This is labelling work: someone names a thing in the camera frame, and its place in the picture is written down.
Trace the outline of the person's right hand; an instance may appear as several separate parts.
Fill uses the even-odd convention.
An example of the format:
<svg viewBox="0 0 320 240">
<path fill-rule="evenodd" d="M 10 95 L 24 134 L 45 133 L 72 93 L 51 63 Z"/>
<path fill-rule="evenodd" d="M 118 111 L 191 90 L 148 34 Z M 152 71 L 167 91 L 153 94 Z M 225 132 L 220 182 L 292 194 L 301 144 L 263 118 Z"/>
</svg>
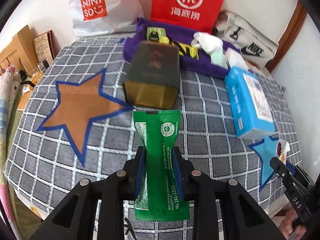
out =
<svg viewBox="0 0 320 240">
<path fill-rule="evenodd" d="M 293 229 L 292 223 L 296 217 L 296 211 L 294 208 L 291 208 L 287 211 L 285 218 L 280 223 L 280 226 L 278 226 L 278 229 L 286 239 L 289 239 L 292 236 L 292 239 L 300 240 L 306 233 L 306 227 L 304 225 L 298 225 Z"/>
</svg>

